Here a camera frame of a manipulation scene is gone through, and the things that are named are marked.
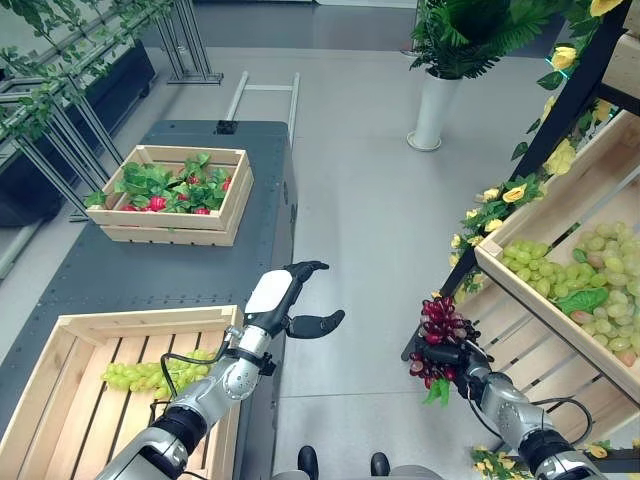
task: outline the gray table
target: gray table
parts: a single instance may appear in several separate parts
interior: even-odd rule
[[[162,121],[140,144],[247,150],[255,183],[235,245],[200,247],[112,242],[87,224],[0,365],[0,430],[59,315],[237,304],[260,276],[289,263],[297,213],[287,125],[281,122]],[[271,353],[282,362],[284,336]],[[242,403],[235,479],[271,475],[280,368]]]

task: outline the red strawberry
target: red strawberry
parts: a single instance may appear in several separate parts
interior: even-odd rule
[[[149,203],[149,208],[154,212],[164,209],[167,206],[167,199],[164,197],[159,197],[154,195],[151,197],[151,203]]]

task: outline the yellow rose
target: yellow rose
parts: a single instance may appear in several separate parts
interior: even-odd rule
[[[496,218],[494,220],[491,220],[489,223],[487,223],[484,226],[484,231],[487,232],[487,233],[493,232],[494,230],[497,230],[501,226],[502,226],[502,220]]]
[[[544,109],[542,110],[542,116],[540,117],[541,123],[544,123],[544,121],[547,119],[547,117],[549,116],[549,112],[551,112],[551,109],[555,104],[556,104],[556,97],[551,95],[544,104]]]
[[[517,200],[520,200],[522,197],[524,197],[524,191],[526,189],[527,189],[526,183],[523,183],[519,187],[512,188],[507,193],[502,195],[502,200],[504,200],[506,203],[513,203]]]
[[[591,0],[591,8],[589,12],[592,17],[600,17],[613,10],[622,3],[623,0]]]
[[[482,235],[476,235],[475,237],[471,237],[469,239],[469,245],[471,245],[472,247],[477,247],[482,240],[484,240],[484,237]]]
[[[460,235],[457,233],[451,239],[451,248],[458,248],[460,246]]]
[[[569,140],[565,138],[542,166],[549,174],[564,175],[571,168],[575,158],[576,150],[571,146]]]
[[[606,122],[609,120],[609,112],[611,112],[612,105],[606,100],[599,98],[596,103],[596,109],[593,111],[592,118],[599,122]]]
[[[573,65],[576,59],[576,49],[573,47],[556,47],[553,56],[551,57],[551,65],[556,70],[564,70]]]
[[[482,201],[487,203],[491,200],[495,200],[500,195],[500,190],[497,188],[490,188],[489,190],[485,190],[482,192]]]

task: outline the white planter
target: white planter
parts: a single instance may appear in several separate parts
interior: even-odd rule
[[[462,79],[446,80],[427,73],[416,129],[407,135],[409,145],[424,152],[440,147],[440,132],[461,82]]]

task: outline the black shoe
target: black shoe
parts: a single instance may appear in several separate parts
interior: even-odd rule
[[[371,457],[371,476],[372,477],[388,477],[391,472],[389,459],[382,452],[376,452]]]
[[[310,480],[318,480],[318,456],[313,447],[305,445],[298,452],[298,470],[302,470]]]

